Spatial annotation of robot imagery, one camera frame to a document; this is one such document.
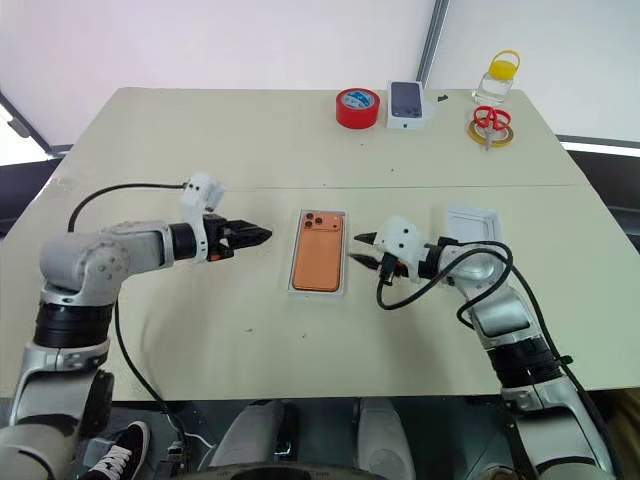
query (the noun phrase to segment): person's foot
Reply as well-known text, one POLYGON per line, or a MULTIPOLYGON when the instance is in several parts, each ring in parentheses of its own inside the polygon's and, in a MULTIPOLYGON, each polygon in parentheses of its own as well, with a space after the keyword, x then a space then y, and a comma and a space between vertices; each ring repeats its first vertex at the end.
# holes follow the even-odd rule
POLYGON ((149 451, 151 432, 144 422, 133 422, 107 454, 87 473, 91 480, 133 480, 149 451))

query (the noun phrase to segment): yellow tape roll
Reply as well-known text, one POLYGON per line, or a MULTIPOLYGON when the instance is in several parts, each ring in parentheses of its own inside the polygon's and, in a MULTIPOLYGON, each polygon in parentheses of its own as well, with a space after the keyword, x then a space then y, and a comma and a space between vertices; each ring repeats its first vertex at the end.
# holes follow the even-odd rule
MULTIPOLYGON (((474 142, 479 143, 480 145, 486 145, 487 138, 484 136, 484 128, 478 127, 473 120, 469 122, 467 133, 474 142)), ((504 130, 494 132, 493 135, 494 136, 491 139, 492 147, 504 147, 509 145, 514 136, 513 129, 509 125, 507 125, 507 128, 504 130)))

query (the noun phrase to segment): clear container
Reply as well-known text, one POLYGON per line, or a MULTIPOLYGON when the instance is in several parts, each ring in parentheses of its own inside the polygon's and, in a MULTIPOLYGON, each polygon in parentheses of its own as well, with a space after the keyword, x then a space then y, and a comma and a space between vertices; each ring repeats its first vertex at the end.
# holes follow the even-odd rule
POLYGON ((489 71, 487 71, 480 80, 478 89, 473 92, 473 98, 476 103, 481 105, 496 106, 504 102, 511 85, 513 85, 513 77, 520 68, 520 56, 513 50, 503 50, 499 52, 489 65, 489 71), (503 57, 506 55, 512 55, 517 59, 517 64, 514 64, 503 57))

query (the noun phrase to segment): orange phone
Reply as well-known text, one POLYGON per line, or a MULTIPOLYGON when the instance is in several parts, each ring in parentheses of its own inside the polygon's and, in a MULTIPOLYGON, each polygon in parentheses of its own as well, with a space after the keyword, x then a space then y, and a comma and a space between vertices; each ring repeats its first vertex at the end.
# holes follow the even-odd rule
POLYGON ((335 292, 340 288, 343 231, 342 213, 301 213, 293 288, 316 292, 335 292))

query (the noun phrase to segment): silver metal arm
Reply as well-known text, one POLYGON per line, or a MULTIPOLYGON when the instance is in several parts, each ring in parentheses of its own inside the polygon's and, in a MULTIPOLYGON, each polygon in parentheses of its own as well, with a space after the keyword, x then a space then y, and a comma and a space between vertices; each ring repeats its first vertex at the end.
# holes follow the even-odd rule
MULTIPOLYGON (((393 216, 377 233, 357 240, 372 243, 384 253, 379 265, 381 281, 391 284, 401 274, 418 283, 433 278, 465 253, 487 245, 430 245, 408 220, 393 216)), ((375 268, 370 257, 356 260, 375 268)), ((487 253, 461 261, 448 274, 450 281, 470 301, 496 284, 505 265, 487 253)), ((537 318, 527 302, 507 283, 469 309, 473 327, 502 383, 501 395, 514 421, 518 441, 534 475, 562 465, 591 465, 603 478, 613 473, 606 445, 576 386, 550 351, 537 318)))
POLYGON ((10 426, 0 430, 0 464, 11 465, 0 469, 0 478, 65 477, 81 433, 97 433, 108 418, 113 376, 99 367, 107 359, 106 329, 122 282, 173 263, 171 232, 162 222, 67 234, 44 246, 41 313, 25 347, 10 426), (50 318, 43 308, 54 309, 50 318), (88 335, 73 330, 83 321, 88 335))
MULTIPOLYGON (((447 246, 439 269, 483 245, 447 246)), ((451 272, 455 286, 472 300, 492 286, 504 264, 477 254, 451 272)), ((470 309, 472 323, 502 382, 502 398, 515 414, 515 427, 531 465, 593 462, 612 473, 606 445, 572 381, 551 356, 527 303, 508 284, 470 309)))

